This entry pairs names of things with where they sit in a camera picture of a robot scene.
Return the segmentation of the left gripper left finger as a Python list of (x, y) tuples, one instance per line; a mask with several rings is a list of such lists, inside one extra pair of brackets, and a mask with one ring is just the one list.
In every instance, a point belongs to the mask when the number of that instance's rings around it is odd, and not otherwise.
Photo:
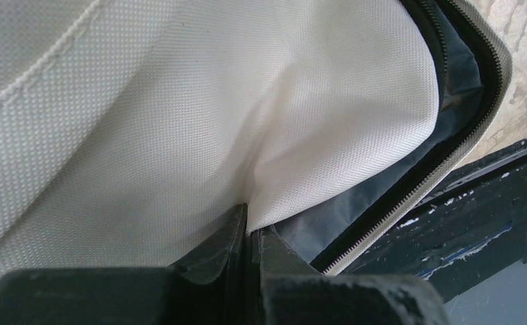
[(0, 279), (0, 324), (242, 324), (246, 205), (166, 267), (20, 269)]

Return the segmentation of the beige canvas backpack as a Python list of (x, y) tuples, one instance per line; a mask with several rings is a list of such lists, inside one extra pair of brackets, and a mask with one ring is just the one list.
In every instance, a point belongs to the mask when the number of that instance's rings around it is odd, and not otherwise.
[(470, 1), (0, 1), (0, 279), (166, 267), (238, 204), (340, 274), (511, 72)]

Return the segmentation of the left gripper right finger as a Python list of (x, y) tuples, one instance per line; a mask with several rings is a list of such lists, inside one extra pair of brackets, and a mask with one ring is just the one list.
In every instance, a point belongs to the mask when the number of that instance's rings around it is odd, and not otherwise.
[(250, 235), (251, 324), (448, 324), (434, 287), (408, 275), (324, 276), (273, 227)]

